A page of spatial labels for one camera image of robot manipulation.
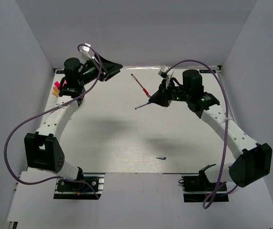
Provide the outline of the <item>red pen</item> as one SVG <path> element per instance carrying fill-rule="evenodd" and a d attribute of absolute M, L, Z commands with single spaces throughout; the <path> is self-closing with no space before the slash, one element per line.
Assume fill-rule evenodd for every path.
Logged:
<path fill-rule="evenodd" d="M 140 83 L 140 81 L 136 78 L 136 76 L 134 74 L 131 73 L 132 78 L 137 82 L 137 84 L 141 87 L 141 89 L 143 90 L 143 92 L 146 94 L 146 96 L 148 98 L 151 98 L 149 92 L 144 88 L 144 86 Z"/>

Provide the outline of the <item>pink black highlighter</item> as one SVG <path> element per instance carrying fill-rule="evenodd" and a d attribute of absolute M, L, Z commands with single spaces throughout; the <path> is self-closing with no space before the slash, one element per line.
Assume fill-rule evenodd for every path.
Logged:
<path fill-rule="evenodd" d="M 61 87 L 61 85 L 60 85 L 60 83 L 59 83 L 58 81 L 56 81 L 56 82 L 54 83 L 54 85 L 55 85 L 58 89 L 60 89 L 60 87 Z"/>

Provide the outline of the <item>orange pink highlighter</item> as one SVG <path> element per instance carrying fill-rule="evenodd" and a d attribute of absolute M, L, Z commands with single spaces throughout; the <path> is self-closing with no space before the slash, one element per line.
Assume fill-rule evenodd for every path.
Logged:
<path fill-rule="evenodd" d="M 52 91 L 52 94 L 53 94 L 56 98 L 59 97 L 59 94 L 58 94 L 56 91 Z"/>

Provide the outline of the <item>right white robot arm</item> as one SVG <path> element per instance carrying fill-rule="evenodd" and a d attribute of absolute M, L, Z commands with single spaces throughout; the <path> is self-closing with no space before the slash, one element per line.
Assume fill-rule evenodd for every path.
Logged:
<path fill-rule="evenodd" d="M 267 143 L 259 144 L 226 116 L 226 111 L 219 100 L 204 91 L 200 72 L 184 71 L 183 83 L 179 84 L 167 70 L 166 66 L 160 69 L 158 74 L 163 80 L 158 91 L 150 97 L 149 103 L 169 107 L 172 101 L 185 102 L 188 108 L 226 143 L 227 149 L 235 159 L 232 164 L 220 168 L 212 165 L 200 170 L 200 187 L 210 190 L 216 182 L 233 182 L 239 187 L 245 187 L 268 175 L 271 168 L 272 148 Z"/>

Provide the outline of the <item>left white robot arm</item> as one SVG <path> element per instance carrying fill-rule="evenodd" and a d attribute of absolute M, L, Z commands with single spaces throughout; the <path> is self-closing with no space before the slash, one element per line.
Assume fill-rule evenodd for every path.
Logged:
<path fill-rule="evenodd" d="M 64 69 L 60 71 L 64 76 L 55 84 L 53 91 L 57 97 L 55 110 L 49 113 L 35 133 L 28 133 L 24 138 L 29 167 L 68 179 L 68 185 L 73 190 L 83 188 L 81 169 L 65 160 L 60 138 L 71 116 L 83 101 L 86 92 L 84 86 L 95 80 L 106 82 L 122 68 L 121 64 L 108 61 L 99 55 L 84 64 L 77 58 L 68 58 L 64 62 Z"/>

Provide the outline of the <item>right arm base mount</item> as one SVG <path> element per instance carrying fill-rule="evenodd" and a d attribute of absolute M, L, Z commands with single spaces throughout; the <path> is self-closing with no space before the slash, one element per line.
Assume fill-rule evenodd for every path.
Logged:
<path fill-rule="evenodd" d="M 182 176 L 178 183 L 182 186 L 185 203 L 201 203 L 215 189 L 215 183 L 205 184 L 199 175 L 193 174 Z"/>

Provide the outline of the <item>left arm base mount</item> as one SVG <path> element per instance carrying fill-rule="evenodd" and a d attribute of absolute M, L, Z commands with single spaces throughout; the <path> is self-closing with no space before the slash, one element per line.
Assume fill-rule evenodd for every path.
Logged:
<path fill-rule="evenodd" d="M 98 200 L 102 194 L 105 174 L 83 174 L 88 183 L 72 183 L 58 179 L 54 190 L 54 199 L 65 200 Z"/>

